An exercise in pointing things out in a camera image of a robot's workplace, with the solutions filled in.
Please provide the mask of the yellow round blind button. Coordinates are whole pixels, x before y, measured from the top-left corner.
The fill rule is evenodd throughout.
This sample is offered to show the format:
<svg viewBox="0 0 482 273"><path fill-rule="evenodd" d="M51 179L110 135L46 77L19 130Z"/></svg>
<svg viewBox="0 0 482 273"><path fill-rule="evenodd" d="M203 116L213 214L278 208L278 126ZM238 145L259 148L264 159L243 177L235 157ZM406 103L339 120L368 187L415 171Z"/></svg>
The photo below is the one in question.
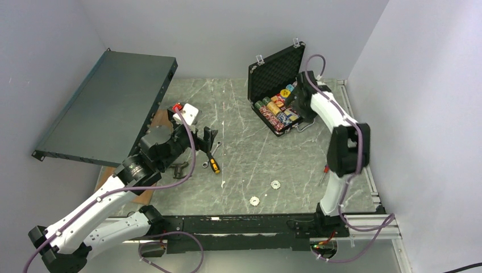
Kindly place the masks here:
<svg viewBox="0 0 482 273"><path fill-rule="evenodd" d="M289 89L282 89L279 93L280 97L284 100L287 99L290 96L290 94L291 94L291 91Z"/></svg>

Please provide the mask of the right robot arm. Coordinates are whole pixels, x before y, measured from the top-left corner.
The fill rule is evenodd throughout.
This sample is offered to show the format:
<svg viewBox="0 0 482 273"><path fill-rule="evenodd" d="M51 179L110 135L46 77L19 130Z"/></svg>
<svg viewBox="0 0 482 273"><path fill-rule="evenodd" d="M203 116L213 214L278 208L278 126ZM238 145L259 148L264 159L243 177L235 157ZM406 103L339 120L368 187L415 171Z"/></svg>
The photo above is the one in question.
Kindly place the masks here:
<svg viewBox="0 0 482 273"><path fill-rule="evenodd" d="M351 179L369 163L370 127L352 118L327 85L317 85L312 71L299 73L296 80L297 86L285 103L306 121L320 117L331 132L326 153L329 181L319 202L323 215L313 221L314 231L327 236L335 229L333 218L342 217Z"/></svg>

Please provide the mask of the blue playing card deck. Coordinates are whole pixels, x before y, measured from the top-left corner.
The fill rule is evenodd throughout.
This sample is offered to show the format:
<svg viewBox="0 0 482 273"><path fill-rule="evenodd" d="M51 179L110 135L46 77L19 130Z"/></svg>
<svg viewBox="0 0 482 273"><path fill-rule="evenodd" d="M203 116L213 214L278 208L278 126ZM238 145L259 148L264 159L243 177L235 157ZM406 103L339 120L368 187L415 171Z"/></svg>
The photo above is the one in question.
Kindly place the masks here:
<svg viewBox="0 0 482 273"><path fill-rule="evenodd" d="M300 116L293 110L293 109L286 109L284 114L292 121L296 121L300 118Z"/></svg>

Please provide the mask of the white poker chip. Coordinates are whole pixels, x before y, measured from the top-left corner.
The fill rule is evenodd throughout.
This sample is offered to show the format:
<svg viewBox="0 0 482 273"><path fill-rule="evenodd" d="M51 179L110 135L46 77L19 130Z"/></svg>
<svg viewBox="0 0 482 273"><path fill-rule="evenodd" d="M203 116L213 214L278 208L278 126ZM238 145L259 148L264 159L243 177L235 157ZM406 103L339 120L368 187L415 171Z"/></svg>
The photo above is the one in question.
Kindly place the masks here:
<svg viewBox="0 0 482 273"><path fill-rule="evenodd" d="M260 199L256 196L252 196L250 199L249 199L249 203L250 205L252 206L258 206L260 204Z"/></svg>
<svg viewBox="0 0 482 273"><path fill-rule="evenodd" d="M273 180L271 181L270 186L273 190L278 190L281 187L281 183L278 180Z"/></svg>

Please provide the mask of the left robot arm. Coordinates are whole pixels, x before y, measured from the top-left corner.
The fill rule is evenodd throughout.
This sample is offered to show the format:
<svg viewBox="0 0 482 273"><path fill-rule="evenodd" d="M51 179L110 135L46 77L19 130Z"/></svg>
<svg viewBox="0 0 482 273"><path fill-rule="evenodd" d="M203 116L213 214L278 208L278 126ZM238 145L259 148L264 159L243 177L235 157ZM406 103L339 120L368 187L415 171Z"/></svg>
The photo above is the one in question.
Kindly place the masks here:
<svg viewBox="0 0 482 273"><path fill-rule="evenodd" d="M145 205L124 220L100 224L120 206L155 188L187 148L209 154L218 130L174 125L152 129L139 141L139 152L127 157L92 196L48 227L35 226L28 236L49 272L79 272L88 260L131 238L155 239L171 228L160 212Z"/></svg>

